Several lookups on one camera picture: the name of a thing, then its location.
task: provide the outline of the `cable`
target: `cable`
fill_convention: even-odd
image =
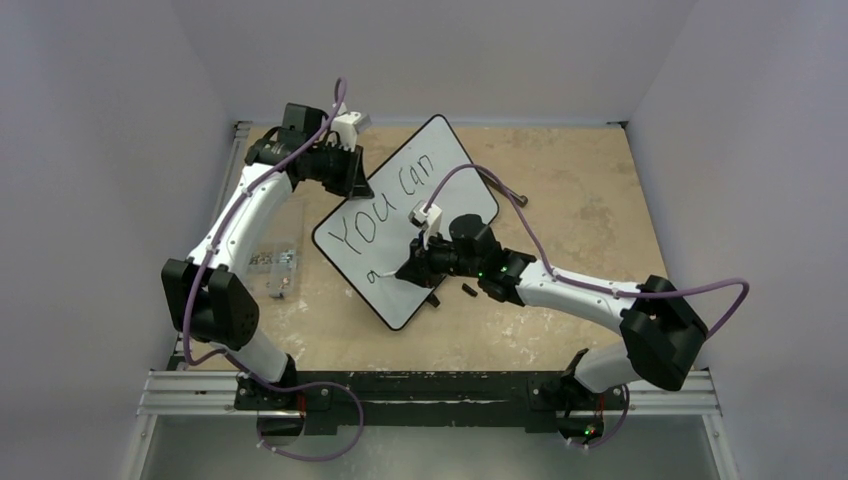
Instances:
[[[268,129],[267,132],[265,132],[265,135],[262,135],[262,139],[263,140],[271,140],[271,137],[273,137],[274,134],[279,132],[279,131],[280,131],[279,125],[277,125],[275,127],[271,127],[271,128]]]
[[[261,185],[265,180],[267,180],[269,177],[271,177],[271,175],[274,175],[275,173],[282,172],[289,163],[291,163],[294,159],[296,159],[298,156],[300,156],[303,152],[305,152],[306,150],[311,148],[312,145],[321,137],[321,135],[323,135],[324,132],[326,132],[330,128],[330,124],[332,123],[333,119],[336,118],[336,116],[339,113],[339,109],[341,108],[342,102],[344,102],[344,97],[345,97],[346,93],[347,93],[347,81],[344,79],[344,77],[339,77],[338,80],[336,80],[336,85],[335,85],[335,88],[334,88],[335,103],[333,104],[333,108],[331,110],[330,115],[324,120],[324,122],[321,123],[321,127],[318,129],[318,131],[315,132],[312,135],[312,137],[310,137],[303,145],[298,147],[295,151],[290,153],[286,158],[281,160],[280,163],[278,163],[273,168],[269,169],[268,171],[266,171],[265,173],[263,173],[262,175],[257,177],[256,180],[254,180],[246,188],[244,188],[242,190],[241,194],[238,197],[236,197],[235,201],[233,201],[233,205],[230,207],[229,210],[227,210],[227,213],[225,213],[224,216],[221,218],[221,222],[218,226],[218,229],[212,235],[212,239],[210,240],[209,244],[206,247],[206,254],[204,254],[203,260],[201,260],[200,265],[198,265],[197,274],[194,276],[194,281],[191,284],[191,288],[189,289],[188,299],[186,300],[186,309],[185,309],[185,314],[183,315],[183,354],[185,355],[186,363],[188,363],[189,365],[197,366],[197,365],[200,365],[201,363],[205,362],[206,360],[208,360],[209,358],[211,358],[214,355],[217,355],[219,353],[226,353],[225,350],[218,349],[218,350],[214,350],[212,352],[209,352],[208,354],[204,355],[203,357],[195,360],[191,356],[191,342],[189,340],[190,339],[190,332],[191,332],[191,316],[192,316],[192,310],[194,308],[194,301],[197,298],[197,292],[200,290],[200,282],[202,281],[203,273],[209,267],[209,262],[212,259],[212,254],[213,254],[213,252],[216,251],[218,244],[221,242],[221,237],[224,235],[224,232],[226,231],[227,227],[229,226],[229,224],[232,221],[233,217],[235,216],[236,212],[238,212],[239,208],[244,203],[244,201],[253,194],[253,191],[259,185]],[[289,458],[293,458],[295,460],[305,461],[305,462],[323,462],[323,461],[332,460],[334,458],[338,458],[338,457],[344,455],[345,453],[350,451],[350,449],[353,448],[354,445],[356,445],[357,441],[359,441],[359,437],[362,435],[362,430],[365,427],[365,412],[363,412],[362,403],[360,403],[360,401],[356,397],[356,395],[352,391],[350,391],[350,389],[345,387],[344,385],[340,385],[338,383],[332,383],[332,382],[312,382],[312,383],[307,383],[307,384],[304,384],[304,385],[298,385],[298,386],[290,387],[290,388],[277,387],[275,385],[271,385],[271,383],[269,383],[264,378],[261,378],[258,375],[254,374],[253,372],[251,372],[250,369],[248,369],[247,367],[242,365],[240,362],[238,362],[235,358],[232,358],[230,355],[226,355],[226,358],[228,360],[230,360],[230,362],[233,363],[233,365],[235,365],[239,370],[247,373],[248,375],[250,375],[251,378],[253,378],[255,381],[260,383],[263,387],[268,388],[270,390],[281,392],[281,393],[292,393],[292,392],[299,392],[299,391],[306,390],[306,389],[312,388],[312,387],[317,387],[317,386],[333,387],[333,388],[338,388],[338,389],[344,391],[346,394],[350,395],[350,397],[353,399],[354,403],[356,404],[357,410],[359,411],[359,428],[357,429],[356,435],[354,436],[353,440],[347,446],[345,446],[344,448],[342,448],[338,452],[335,452],[335,453],[332,453],[332,454],[329,454],[329,455],[317,456],[317,457],[309,457],[309,456],[304,456],[304,455],[298,455],[296,453],[290,453],[290,452],[285,452],[283,450],[279,450],[276,447],[271,447],[260,436],[260,442],[259,442],[260,445],[264,446],[265,448],[267,448],[271,452],[279,454],[279,455],[283,455],[283,456],[286,456],[286,457],[289,457]]]
[[[433,194],[430,195],[430,198],[427,200],[427,203],[424,205],[424,212],[425,213],[430,209],[430,206],[433,204],[433,201],[436,200],[436,196],[439,194],[440,191],[442,191],[442,188],[444,188],[447,181],[456,172],[463,170],[463,169],[466,169],[466,168],[474,168],[476,170],[479,170],[479,171],[485,173],[486,175],[488,175],[489,177],[491,177],[492,180],[494,180],[498,184],[498,188],[500,189],[501,192],[504,193],[504,196],[509,200],[509,203],[512,204],[512,207],[515,209],[515,213],[518,214],[518,218],[521,220],[521,224],[524,225],[524,229],[527,230],[527,234],[530,235],[530,239],[533,241],[533,244],[536,245],[536,250],[539,251],[539,256],[542,258],[542,264],[545,266],[545,270],[547,270],[547,272],[549,274],[551,274],[551,276],[554,277],[556,280],[559,280],[563,283],[566,283],[568,285],[571,285],[571,286],[574,286],[574,287],[577,287],[577,288],[582,288],[582,289],[585,289],[585,290],[591,290],[593,292],[599,292],[599,293],[603,293],[603,294],[606,294],[606,295],[612,295],[615,298],[643,298],[643,299],[646,299],[646,300],[688,297],[690,295],[699,295],[699,294],[702,294],[702,293],[712,292],[712,291],[715,291],[715,290],[719,290],[721,288],[729,287],[731,285],[740,285],[742,287],[742,291],[739,292],[739,296],[736,297],[736,300],[733,301],[733,303],[730,305],[730,308],[728,308],[727,311],[724,313],[724,315],[722,315],[721,318],[718,319],[718,321],[715,323],[715,325],[713,325],[712,328],[709,329],[709,331],[707,332],[707,339],[709,339],[710,337],[715,335],[715,333],[718,332],[721,329],[721,327],[724,326],[725,323],[727,323],[727,320],[730,319],[730,317],[734,313],[736,313],[736,310],[739,308],[739,306],[742,304],[742,302],[748,296],[748,291],[750,290],[750,285],[748,284],[748,282],[745,279],[742,279],[742,278],[739,278],[739,277],[728,278],[726,280],[721,280],[721,281],[710,283],[710,284],[707,284],[707,285],[702,285],[700,287],[685,288],[683,290],[675,290],[673,292],[660,292],[660,293],[620,291],[618,289],[601,287],[599,285],[593,285],[591,283],[581,282],[580,280],[574,280],[574,279],[571,279],[571,278],[563,277],[562,275],[559,275],[558,273],[554,272],[554,269],[553,269],[553,266],[551,265],[551,262],[548,261],[548,255],[547,255],[547,253],[545,253],[545,249],[542,247],[542,242],[539,241],[539,237],[537,237],[536,234],[533,232],[533,229],[530,228],[530,224],[527,223],[527,219],[524,218],[524,214],[521,212],[521,209],[518,207],[518,204],[516,204],[515,200],[512,198],[512,196],[507,193],[509,189],[506,188],[506,186],[503,184],[501,179],[498,178],[498,176],[495,175],[494,172],[492,172],[491,170],[489,170],[486,167],[483,167],[483,166],[480,166],[480,165],[475,165],[473,163],[466,163],[466,164],[460,165],[458,167],[455,167],[454,169],[449,171],[447,173],[447,175],[445,175],[445,178],[443,178],[442,181],[439,182],[439,185],[436,186],[436,189],[433,190]]]
[[[217,353],[224,353],[225,350],[215,350],[210,352],[207,355],[204,355],[198,360],[194,360],[191,356],[191,342],[189,332],[191,330],[191,315],[192,310],[194,309],[194,301],[197,298],[197,292],[200,290],[200,282],[203,278],[203,273],[206,271],[206,268],[209,266],[209,262],[212,260],[212,252],[218,247],[218,244],[221,243],[221,237],[224,235],[227,227],[235,216],[236,212],[238,212],[242,203],[252,195],[253,191],[258,187],[262,182],[268,179],[271,175],[283,171],[283,169],[291,163],[295,158],[299,157],[300,154],[308,150],[312,147],[312,144],[315,143],[321,135],[324,134],[327,129],[330,128],[330,124],[332,123],[332,119],[336,118],[336,115],[339,113],[339,109],[341,108],[342,102],[344,102],[345,94],[347,93],[347,81],[344,77],[339,77],[336,80],[336,85],[334,89],[334,97],[335,104],[333,105],[331,115],[321,123],[321,127],[318,129],[315,134],[312,135],[303,145],[298,147],[295,151],[290,153],[286,158],[284,158],[280,163],[274,166],[274,168],[268,169],[265,173],[256,178],[250,185],[248,185],[245,189],[242,190],[241,194],[236,197],[236,200],[233,202],[232,207],[227,210],[227,213],[224,214],[221,219],[221,223],[218,225],[218,229],[212,235],[212,239],[206,247],[206,254],[203,256],[203,260],[201,260],[200,265],[197,268],[197,274],[194,276],[194,281],[191,284],[191,289],[189,290],[188,299],[186,300],[186,309],[185,314],[183,315],[183,354],[185,355],[186,363],[190,366],[195,367],[200,365],[200,363],[208,360],[212,356]],[[271,129],[266,132],[266,135],[273,135],[276,133],[276,130]]]
[[[598,407],[595,410],[595,416],[601,417],[603,419],[604,416],[604,395],[598,395]]]
[[[609,432],[604,433],[600,440],[595,443],[590,443],[586,445],[587,448],[597,448],[601,445],[612,440],[612,437],[615,436],[616,433],[621,429],[621,426],[624,425],[624,419],[627,418],[627,412],[630,410],[630,389],[627,388],[627,384],[621,386],[622,391],[624,392],[624,407],[621,410],[621,416],[618,417],[618,421],[615,422],[612,429]]]
[[[335,130],[330,130],[330,131],[328,131],[328,132],[327,132],[327,134],[326,134],[326,135],[324,135],[324,138],[322,138],[322,139],[321,139],[321,146],[322,146],[322,147],[324,147],[324,146],[326,146],[326,145],[327,145],[327,142],[330,140],[330,137],[331,137],[333,134],[335,134],[335,135],[336,135],[336,145],[341,145],[341,143],[342,143],[342,136],[339,134],[339,132],[337,132],[337,131],[335,131]]]

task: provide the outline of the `white wall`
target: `white wall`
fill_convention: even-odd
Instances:
[[[672,278],[751,282],[704,358],[744,478],[848,478],[846,88],[848,3],[700,0],[628,128]]]
[[[229,118],[169,2],[0,7],[0,477],[116,478]]]
[[[346,75],[375,121],[630,117],[695,0],[174,0],[230,113],[327,105]]]

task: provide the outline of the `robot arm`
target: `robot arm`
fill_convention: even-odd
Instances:
[[[449,227],[451,240],[437,229],[441,210],[424,212],[417,207],[410,220],[424,235],[410,243],[409,259],[395,277],[431,288],[443,275],[477,279],[494,300],[519,306],[551,308],[595,322],[620,334],[623,342],[582,351],[572,361],[563,382],[584,394],[644,379],[664,390],[680,390],[689,369],[706,341],[707,328],[682,298],[620,298],[571,286],[553,278],[536,257],[501,248],[491,227],[479,215],[462,215]],[[612,282],[554,269],[555,274],[611,289],[613,292],[668,292],[674,286],[651,276],[642,284]]]
[[[320,181],[325,190],[345,198],[373,198],[362,168],[363,149],[356,145],[358,135],[370,125],[369,117],[349,112],[342,104],[323,143],[306,150],[285,170],[268,175],[252,192],[247,186],[303,145],[326,116],[315,108],[287,105],[282,124],[248,150],[236,191],[203,241],[186,260],[170,259],[162,269],[171,318],[181,331],[191,283],[201,259],[211,254],[192,305],[191,336],[225,350],[272,383],[280,382],[287,371],[294,372],[294,360],[258,328],[259,307],[241,279],[272,215],[301,181]],[[215,247],[222,224],[226,228]]]

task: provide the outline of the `plywood surface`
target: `plywood surface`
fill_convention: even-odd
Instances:
[[[665,275],[654,230],[621,129],[458,128],[475,163],[527,195],[524,209],[554,265],[611,280]],[[264,133],[254,128],[248,144]],[[372,128],[360,137],[367,172],[415,129]],[[577,350],[607,345],[613,333],[542,308],[495,302],[460,290],[471,279],[448,278],[399,332],[389,330],[327,262],[311,232],[340,201],[319,184],[298,186],[304,202],[300,282],[284,300],[258,297],[260,328],[312,370],[553,370]],[[505,247],[536,254],[510,204],[495,195],[493,222]],[[199,345],[198,351],[205,351]],[[201,368],[231,369],[215,359]]]

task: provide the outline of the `black marker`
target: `black marker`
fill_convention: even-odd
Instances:
[[[462,284],[462,291],[471,295],[472,297],[477,296],[477,290],[474,290],[473,288],[469,287],[467,283]]]

